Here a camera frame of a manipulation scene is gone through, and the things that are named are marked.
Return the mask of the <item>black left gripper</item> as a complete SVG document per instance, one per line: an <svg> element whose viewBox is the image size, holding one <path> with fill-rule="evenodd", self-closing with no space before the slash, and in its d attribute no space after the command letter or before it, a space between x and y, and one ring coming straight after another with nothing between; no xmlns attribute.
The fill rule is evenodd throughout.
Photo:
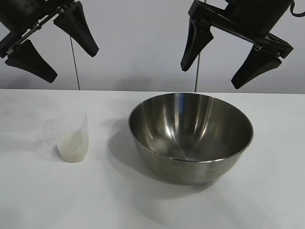
<svg viewBox="0 0 305 229"><path fill-rule="evenodd" d="M10 32L0 41L0 57L4 58L11 49L21 44L56 15L58 17L53 23L94 57L99 47L90 32L81 2L74 0L2 0L0 23ZM54 82L58 76L30 40L18 46L5 63L30 72L49 83Z"/></svg>

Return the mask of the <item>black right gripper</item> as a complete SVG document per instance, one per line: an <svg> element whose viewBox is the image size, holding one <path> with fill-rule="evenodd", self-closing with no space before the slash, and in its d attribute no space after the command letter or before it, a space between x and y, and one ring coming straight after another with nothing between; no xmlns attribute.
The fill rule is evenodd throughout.
<svg viewBox="0 0 305 229"><path fill-rule="evenodd" d="M234 88L240 89L257 76L278 68L282 64L278 56L286 58L293 50L288 42L270 31L283 14L293 11L294 7L293 0L229 0L227 6L220 9L195 0L188 11L189 29L181 69L189 70L214 38L210 28L216 27L254 45L231 80Z"/></svg>

